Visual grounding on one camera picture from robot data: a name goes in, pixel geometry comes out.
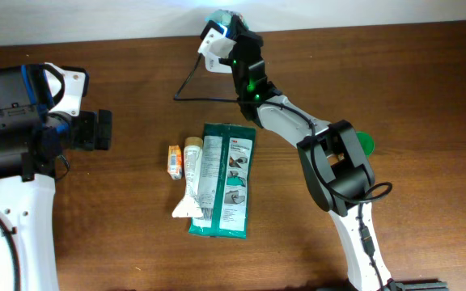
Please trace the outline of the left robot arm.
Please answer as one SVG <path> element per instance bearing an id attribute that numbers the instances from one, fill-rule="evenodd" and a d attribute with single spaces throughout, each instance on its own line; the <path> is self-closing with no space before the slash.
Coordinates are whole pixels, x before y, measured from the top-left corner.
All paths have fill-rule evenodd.
<path id="1" fill-rule="evenodd" d="M 57 290 L 56 161 L 109 150 L 112 113 L 81 109 L 89 74 L 52 63 L 0 69 L 0 290 Z"/>

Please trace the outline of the green 3M wipes pack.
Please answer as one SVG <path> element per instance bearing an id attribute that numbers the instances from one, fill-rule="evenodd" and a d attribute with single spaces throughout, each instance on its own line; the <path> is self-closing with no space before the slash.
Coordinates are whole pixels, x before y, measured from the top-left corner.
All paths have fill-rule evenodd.
<path id="1" fill-rule="evenodd" d="M 247 237 L 248 181 L 256 130 L 235 124 L 206 124 L 197 191 L 202 216 L 189 233 L 203 237 Z"/>

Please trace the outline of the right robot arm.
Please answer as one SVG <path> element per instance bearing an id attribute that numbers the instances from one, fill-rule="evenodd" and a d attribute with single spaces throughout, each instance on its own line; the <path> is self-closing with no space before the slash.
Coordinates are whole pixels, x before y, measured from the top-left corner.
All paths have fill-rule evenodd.
<path id="1" fill-rule="evenodd" d="M 391 190 L 376 183 L 375 173 L 350 122 L 329 123 L 293 106 L 269 80 L 261 56 L 263 40 L 238 15 L 231 18 L 227 37 L 234 46 L 224 65 L 232 69 L 240 110 L 247 120 L 295 146 L 307 189 L 332 218 L 354 290 L 396 290 L 376 240 L 373 202 Z"/>

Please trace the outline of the mint green wipes packet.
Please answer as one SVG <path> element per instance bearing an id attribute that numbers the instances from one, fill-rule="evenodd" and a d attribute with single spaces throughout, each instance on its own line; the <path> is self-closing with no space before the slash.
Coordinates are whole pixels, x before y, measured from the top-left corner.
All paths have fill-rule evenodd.
<path id="1" fill-rule="evenodd" d="M 246 27 L 249 28 L 245 18 L 239 13 L 235 11 L 228 11 L 228 10 L 216 10 L 209 14 L 205 21 L 208 22 L 210 20 L 214 21 L 215 23 L 222 24 L 224 27 L 229 27 L 232 23 L 232 19 L 234 16 L 238 16 L 240 22 Z"/>

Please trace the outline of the green lid jar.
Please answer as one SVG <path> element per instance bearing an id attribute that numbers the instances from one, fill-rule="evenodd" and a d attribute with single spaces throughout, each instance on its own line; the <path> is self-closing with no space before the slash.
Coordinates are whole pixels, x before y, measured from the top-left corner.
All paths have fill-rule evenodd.
<path id="1" fill-rule="evenodd" d="M 361 131 L 357 131 L 356 135 L 364 154 L 367 157 L 370 157 L 375 151 L 375 141 L 373 137 L 370 134 Z"/>

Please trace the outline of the orange tissue packet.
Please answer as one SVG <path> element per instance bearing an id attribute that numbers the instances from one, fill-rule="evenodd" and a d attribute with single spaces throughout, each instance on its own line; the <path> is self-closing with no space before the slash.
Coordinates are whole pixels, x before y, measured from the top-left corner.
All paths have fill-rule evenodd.
<path id="1" fill-rule="evenodd" d="M 168 147 L 167 155 L 167 173 L 172 179 L 178 180 L 182 178 L 183 167 L 182 167 L 183 154 L 178 145 L 170 145 Z"/>

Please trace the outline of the white cream tube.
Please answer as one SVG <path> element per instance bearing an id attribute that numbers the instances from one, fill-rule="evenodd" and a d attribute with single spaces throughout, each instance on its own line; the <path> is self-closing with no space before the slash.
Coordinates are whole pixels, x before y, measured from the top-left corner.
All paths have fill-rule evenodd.
<path id="1" fill-rule="evenodd" d="M 187 137 L 183 150 L 183 172 L 185 178 L 184 196 L 172 211 L 175 218 L 200 218 L 203 212 L 198 198 L 203 140 L 200 137 Z"/>

